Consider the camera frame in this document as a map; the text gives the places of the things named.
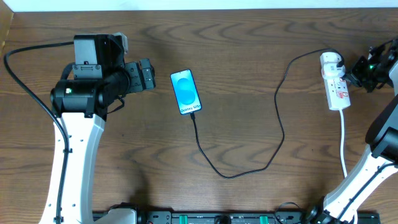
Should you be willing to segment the blue Samsung Galaxy smartphone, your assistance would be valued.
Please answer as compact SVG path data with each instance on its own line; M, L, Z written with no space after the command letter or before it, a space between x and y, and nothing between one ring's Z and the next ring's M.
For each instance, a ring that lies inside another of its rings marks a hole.
M193 73L190 69L172 73L170 80L181 115L194 113L202 109Z

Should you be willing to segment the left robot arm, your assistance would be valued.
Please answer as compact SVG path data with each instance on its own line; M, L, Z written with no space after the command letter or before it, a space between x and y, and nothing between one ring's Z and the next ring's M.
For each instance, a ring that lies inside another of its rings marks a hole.
M55 152L41 223L94 223L92 196L98 146L114 100L155 88L149 59L75 62L51 93Z

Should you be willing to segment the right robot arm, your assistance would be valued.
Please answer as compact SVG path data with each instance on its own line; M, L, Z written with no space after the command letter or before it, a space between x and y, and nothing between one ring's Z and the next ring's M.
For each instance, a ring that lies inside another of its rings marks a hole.
M328 107L341 113L351 102L348 83L367 92L388 84L397 88L397 41L371 48L353 68L345 69L343 57L335 52L320 56L321 75ZM354 223L357 209L370 194L392 174L397 173L397 98L386 106L370 125L366 147L351 171L343 170L344 179L314 206L302 223Z

